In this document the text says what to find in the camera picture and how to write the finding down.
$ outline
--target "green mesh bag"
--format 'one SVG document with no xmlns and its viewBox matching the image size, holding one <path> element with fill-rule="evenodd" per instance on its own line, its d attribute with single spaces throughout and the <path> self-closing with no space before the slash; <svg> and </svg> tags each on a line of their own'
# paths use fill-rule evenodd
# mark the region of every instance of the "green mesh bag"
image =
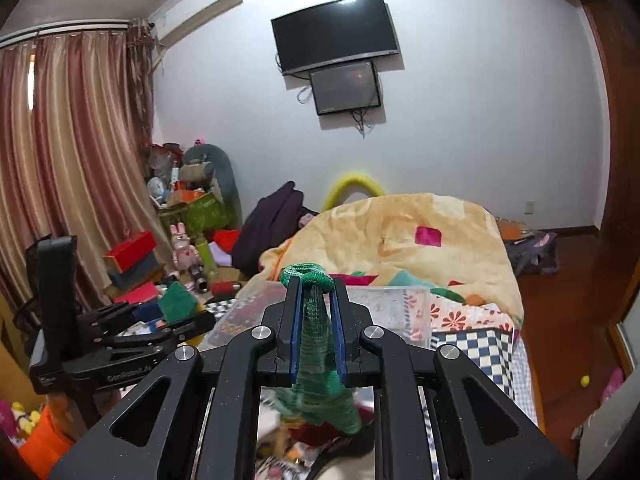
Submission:
<svg viewBox="0 0 640 480">
<path fill-rule="evenodd" d="M 328 422 L 345 434 L 358 433 L 362 420 L 335 368 L 331 322 L 322 297 L 334 290 L 334 280 L 316 264 L 289 266 L 280 274 L 280 282 L 289 285 L 291 276 L 302 282 L 300 366 L 296 384 L 276 389 L 276 408 L 283 416 L 301 417 L 315 425 Z"/>
</svg>

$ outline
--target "red box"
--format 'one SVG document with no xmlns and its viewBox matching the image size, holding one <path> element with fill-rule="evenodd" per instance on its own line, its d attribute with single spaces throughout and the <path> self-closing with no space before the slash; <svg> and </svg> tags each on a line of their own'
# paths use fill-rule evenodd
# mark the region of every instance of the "red box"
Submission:
<svg viewBox="0 0 640 480">
<path fill-rule="evenodd" d="M 102 258 L 108 270 L 121 273 L 138 263 L 153 251 L 155 246 L 156 240 L 151 231 L 134 233 L 131 238 L 116 245 Z"/>
</svg>

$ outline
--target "metal screw cap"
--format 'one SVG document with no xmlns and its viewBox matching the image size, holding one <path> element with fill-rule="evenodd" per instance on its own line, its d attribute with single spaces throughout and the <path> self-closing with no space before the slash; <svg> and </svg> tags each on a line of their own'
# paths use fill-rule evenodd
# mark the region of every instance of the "metal screw cap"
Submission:
<svg viewBox="0 0 640 480">
<path fill-rule="evenodd" d="M 440 353 L 445 359 L 457 359 L 460 355 L 460 349 L 453 345 L 442 345 L 440 347 Z"/>
<path fill-rule="evenodd" d="M 364 335 L 369 339 L 380 339 L 385 333 L 385 330 L 378 325 L 370 325 L 364 329 Z"/>
<path fill-rule="evenodd" d="M 175 349 L 174 355 L 178 361 L 188 361 L 196 355 L 196 349 L 190 345 L 178 346 L 178 348 Z"/>
<path fill-rule="evenodd" d="M 251 330 L 251 335 L 256 339 L 266 339 L 271 335 L 271 328 L 260 325 Z"/>
</svg>

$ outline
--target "orange object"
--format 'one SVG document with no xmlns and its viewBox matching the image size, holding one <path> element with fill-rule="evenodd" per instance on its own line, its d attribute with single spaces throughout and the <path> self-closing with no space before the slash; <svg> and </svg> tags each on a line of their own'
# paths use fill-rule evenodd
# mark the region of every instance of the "orange object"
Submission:
<svg viewBox="0 0 640 480">
<path fill-rule="evenodd" d="M 40 480 L 46 480 L 53 465 L 63 456 L 73 441 L 60 433 L 51 420 L 49 407 L 42 410 L 40 422 L 18 452 Z"/>
<path fill-rule="evenodd" d="M 504 218 L 498 218 L 496 223 L 498 224 L 500 237 L 503 240 L 520 240 L 523 235 L 522 231 L 527 229 L 527 226 L 524 224 L 505 220 Z"/>
<path fill-rule="evenodd" d="M 486 304 L 486 301 L 484 300 L 484 298 L 478 294 L 469 294 L 465 298 L 465 301 L 466 301 L 466 304 L 471 306 L 483 306 L 484 304 Z"/>
<path fill-rule="evenodd" d="M 202 191 L 197 190 L 189 190 L 189 189 L 177 189 L 169 195 L 169 198 L 166 200 L 166 203 L 169 207 L 179 204 L 179 203 L 189 203 L 193 202 L 197 198 L 203 196 L 204 193 Z"/>
</svg>

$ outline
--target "yellow toy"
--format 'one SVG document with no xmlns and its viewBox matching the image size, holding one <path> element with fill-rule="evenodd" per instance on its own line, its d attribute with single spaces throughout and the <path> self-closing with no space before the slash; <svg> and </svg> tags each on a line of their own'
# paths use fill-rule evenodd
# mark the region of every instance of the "yellow toy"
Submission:
<svg viewBox="0 0 640 480">
<path fill-rule="evenodd" d="M 14 402 L 11 405 L 11 410 L 14 412 L 15 421 L 18 423 L 20 432 L 26 438 L 28 437 L 33 428 L 38 425 L 40 421 L 40 413 L 33 411 L 29 415 L 24 411 L 24 406 L 20 402 Z"/>
<path fill-rule="evenodd" d="M 352 171 L 343 175 L 338 182 L 336 182 L 329 190 L 322 205 L 322 211 L 328 211 L 338 205 L 338 199 L 345 189 L 349 186 L 360 186 L 366 189 L 371 196 L 382 196 L 385 194 L 385 190 L 382 189 L 380 184 L 373 180 L 369 175 L 360 173 L 359 171 Z"/>
</svg>

